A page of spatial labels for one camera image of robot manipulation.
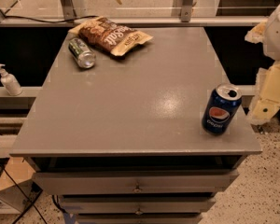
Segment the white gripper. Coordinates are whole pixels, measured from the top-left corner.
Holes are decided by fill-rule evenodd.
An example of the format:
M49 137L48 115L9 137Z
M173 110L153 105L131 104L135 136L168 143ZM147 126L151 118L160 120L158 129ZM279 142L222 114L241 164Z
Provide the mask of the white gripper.
M266 21L254 26L245 35L245 41L263 42L267 57L280 61L280 4ZM255 96L249 106L247 120L253 125L262 125L280 109L280 62L274 62L268 69L260 68L256 76Z

